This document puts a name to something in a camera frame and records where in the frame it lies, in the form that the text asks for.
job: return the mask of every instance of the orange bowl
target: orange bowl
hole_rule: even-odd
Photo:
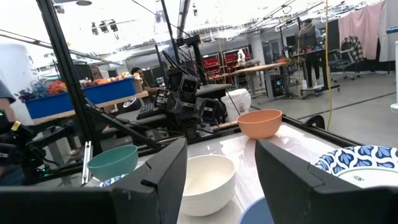
[[[239,127],[243,134],[253,139],[273,136],[282,123],[280,110],[258,110],[238,117]]]

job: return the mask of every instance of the blue planter box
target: blue planter box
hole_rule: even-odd
[[[104,85],[84,89],[87,98],[94,104],[117,100],[136,94],[134,80],[127,78]],[[73,110],[69,93],[60,93],[37,100],[26,101],[26,107],[32,119],[43,118]]]

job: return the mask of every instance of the pink towel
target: pink towel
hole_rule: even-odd
[[[357,36],[362,44],[364,57],[368,60],[376,59],[382,4],[383,2],[379,2],[366,6],[338,20],[340,43],[349,35]]]

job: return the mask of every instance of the blue bowl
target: blue bowl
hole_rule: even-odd
[[[129,174],[134,171],[138,162],[137,146],[127,145],[103,152],[92,158],[87,167],[100,181]]]
[[[267,200],[263,197],[253,202],[242,214],[239,224],[274,224]]]

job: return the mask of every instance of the white table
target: white table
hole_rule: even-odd
[[[324,153],[339,148],[285,123],[282,124],[277,134],[268,140],[312,164]],[[178,223],[235,224],[238,223],[241,214],[250,204],[264,196],[257,176],[254,158],[255,143],[254,139],[237,133],[188,146],[188,158],[216,154],[226,156],[234,162],[236,169],[235,194],[220,211],[205,217],[189,217],[180,214]],[[138,166],[141,166],[151,156],[139,158]],[[99,184],[99,182],[92,180],[91,184]]]

